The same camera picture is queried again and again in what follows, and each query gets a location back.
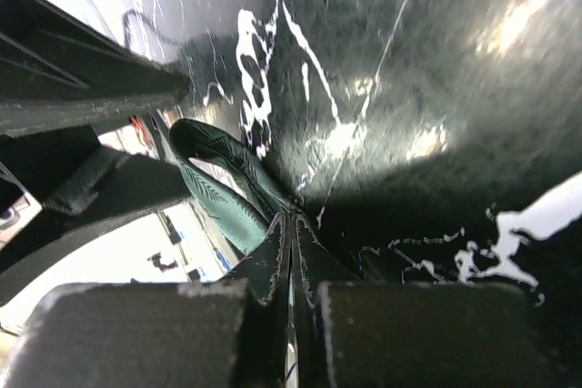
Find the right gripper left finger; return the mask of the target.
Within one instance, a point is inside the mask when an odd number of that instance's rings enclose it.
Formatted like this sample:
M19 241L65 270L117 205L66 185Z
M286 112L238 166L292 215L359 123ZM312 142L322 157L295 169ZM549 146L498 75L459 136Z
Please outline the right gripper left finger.
M285 378L291 237L278 213L260 245L226 277L245 284L232 387L279 387Z

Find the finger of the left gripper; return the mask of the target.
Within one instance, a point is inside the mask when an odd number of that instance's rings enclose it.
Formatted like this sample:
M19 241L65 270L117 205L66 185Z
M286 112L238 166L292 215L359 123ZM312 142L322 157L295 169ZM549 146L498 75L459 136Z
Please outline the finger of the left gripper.
M23 136L180 102L187 76L46 0L1 0L1 132Z
M101 148L1 250L1 304L97 237L189 197L176 166Z

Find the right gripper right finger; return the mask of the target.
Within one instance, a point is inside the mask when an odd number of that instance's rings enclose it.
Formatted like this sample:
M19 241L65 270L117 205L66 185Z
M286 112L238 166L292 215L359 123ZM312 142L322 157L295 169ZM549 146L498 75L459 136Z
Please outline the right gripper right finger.
M298 385L364 385L364 289L317 241L307 219L291 217Z

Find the dark green fern tie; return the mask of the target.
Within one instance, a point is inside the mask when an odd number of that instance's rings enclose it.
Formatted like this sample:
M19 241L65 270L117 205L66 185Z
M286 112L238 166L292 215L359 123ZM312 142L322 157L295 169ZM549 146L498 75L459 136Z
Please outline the dark green fern tie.
M182 118L169 129L168 140L190 193L242 254L263 242L277 213L298 211L262 162L231 134Z

